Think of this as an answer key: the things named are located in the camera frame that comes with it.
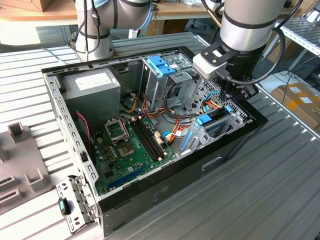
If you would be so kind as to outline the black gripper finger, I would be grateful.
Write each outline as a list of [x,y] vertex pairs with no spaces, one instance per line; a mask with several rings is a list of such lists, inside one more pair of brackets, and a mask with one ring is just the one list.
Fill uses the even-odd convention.
[[249,100],[259,93],[259,89],[255,85],[238,85],[233,86],[229,95],[235,101]]
[[220,86],[220,94],[219,99],[223,102],[230,98],[230,75],[226,76],[218,76],[217,77],[217,83]]

